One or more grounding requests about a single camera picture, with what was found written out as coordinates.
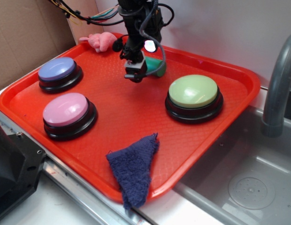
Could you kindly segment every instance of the green object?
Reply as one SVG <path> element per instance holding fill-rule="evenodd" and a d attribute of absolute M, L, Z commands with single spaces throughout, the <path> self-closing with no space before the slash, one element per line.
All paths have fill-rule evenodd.
<path fill-rule="evenodd" d="M 199 108 L 213 102 L 217 96 L 215 81 L 203 75 L 187 75 L 175 80 L 169 87 L 173 103 L 184 108 Z"/>
<path fill-rule="evenodd" d="M 162 64 L 162 60 L 158 60 L 158 59 L 151 58 L 151 57 L 145 57 L 145 62 L 147 65 L 146 72 L 154 71 Z M 166 63 L 159 71 L 157 71 L 156 73 L 153 73 L 152 75 L 157 76 L 157 77 L 162 77 L 164 75 L 165 71 L 166 71 Z"/>

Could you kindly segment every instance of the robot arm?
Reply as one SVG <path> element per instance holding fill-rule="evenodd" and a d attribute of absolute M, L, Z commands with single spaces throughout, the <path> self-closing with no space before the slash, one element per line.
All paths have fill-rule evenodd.
<path fill-rule="evenodd" d="M 141 82 L 147 71 L 145 57 L 141 49 L 148 38 L 142 35 L 141 30 L 159 43 L 162 39 L 160 30 L 164 23 L 158 1 L 155 1 L 156 4 L 154 1 L 147 0 L 118 0 L 120 5 L 118 13 L 123 17 L 129 36 L 125 45 L 121 45 L 118 50 L 121 51 L 120 59 L 127 60 L 125 78 L 136 83 Z"/>

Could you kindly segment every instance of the light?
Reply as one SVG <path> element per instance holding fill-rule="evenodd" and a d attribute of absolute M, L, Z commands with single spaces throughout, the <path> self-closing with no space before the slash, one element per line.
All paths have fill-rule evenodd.
<path fill-rule="evenodd" d="M 145 49 L 150 53 L 154 53 L 157 51 L 157 45 L 152 40 L 146 40 Z"/>

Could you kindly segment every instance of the green button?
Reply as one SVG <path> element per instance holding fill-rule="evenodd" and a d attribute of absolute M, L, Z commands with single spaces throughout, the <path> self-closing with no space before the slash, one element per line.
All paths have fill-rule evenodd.
<path fill-rule="evenodd" d="M 217 96 L 215 81 L 203 75 L 187 75 L 175 80 L 169 87 L 170 100 L 183 108 L 200 108 L 213 102 Z"/>

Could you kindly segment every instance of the gray faucet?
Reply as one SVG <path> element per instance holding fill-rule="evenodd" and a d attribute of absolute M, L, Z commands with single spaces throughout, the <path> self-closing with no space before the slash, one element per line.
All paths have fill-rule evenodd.
<path fill-rule="evenodd" d="M 273 70 L 261 132 L 268 137 L 280 136 L 284 117 L 291 119 L 291 35 L 285 41 Z"/>

